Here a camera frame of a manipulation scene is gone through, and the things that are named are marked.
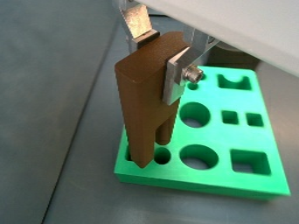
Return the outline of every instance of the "green shape sorter board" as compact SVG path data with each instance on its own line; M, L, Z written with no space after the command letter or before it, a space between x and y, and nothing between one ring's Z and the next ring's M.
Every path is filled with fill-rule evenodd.
M289 195L253 71L201 66L186 83L166 145L141 169L122 132L114 174L121 182L268 200Z

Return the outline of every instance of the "gray table surface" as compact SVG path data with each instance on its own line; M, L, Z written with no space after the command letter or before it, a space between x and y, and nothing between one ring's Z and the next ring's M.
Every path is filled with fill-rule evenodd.
M165 20L153 21L157 29L177 29ZM265 63L256 69L292 197L264 202L122 184L113 175L122 129L113 65L125 55L117 30L44 223L297 223L299 79Z
M109 4L1 5L0 223L297 223L299 79L265 63L256 71L292 197L262 202L118 183L113 65L126 43ZM153 27L181 29L166 17Z
M106 1L0 3L0 223L41 223L116 23Z

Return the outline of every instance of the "hole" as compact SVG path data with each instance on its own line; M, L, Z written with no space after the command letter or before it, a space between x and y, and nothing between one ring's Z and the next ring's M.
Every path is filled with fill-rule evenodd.
M250 85L246 76L242 76L242 79L240 81L230 81L225 79L222 74L218 74L218 87L240 90L250 90Z
M229 156L233 172L269 175L270 171L264 152L230 150Z
M180 118L185 125L200 128L208 123L210 112L200 103L189 102L181 106Z
M196 170L206 170L218 162L216 152L204 145L193 144L181 149L180 158L182 163Z
M132 161L128 146L125 147L125 161Z
M190 83L189 82L186 87L188 87L189 90L196 90L198 88L198 85L197 85L197 83Z
M261 115L246 113L246 125L262 127L264 123L262 123Z
M170 160L170 152L165 148L157 148L153 153L153 161L158 165L165 165Z
M221 121L224 123L238 124L237 112L222 110L220 113L221 113Z

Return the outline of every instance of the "brown wooden block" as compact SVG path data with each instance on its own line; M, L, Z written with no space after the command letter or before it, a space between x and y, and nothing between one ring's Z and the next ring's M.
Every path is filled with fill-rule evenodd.
M116 63L116 82L130 158L153 159L154 142L168 144L180 100L162 103L166 60L185 47L181 32L168 32Z

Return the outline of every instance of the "circular hole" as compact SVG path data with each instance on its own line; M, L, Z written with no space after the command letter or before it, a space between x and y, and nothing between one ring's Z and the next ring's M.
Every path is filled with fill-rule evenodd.
M189 90L196 90L198 88L198 85L196 83L189 82L186 87L188 87Z
M206 170L218 162L217 153L204 145L193 144L181 149L182 163L196 170Z
M165 165L170 160L170 152L165 148L157 148L153 153L153 161L158 165Z
M210 112L200 103L189 102L181 106L180 118L185 125L200 128L208 123Z

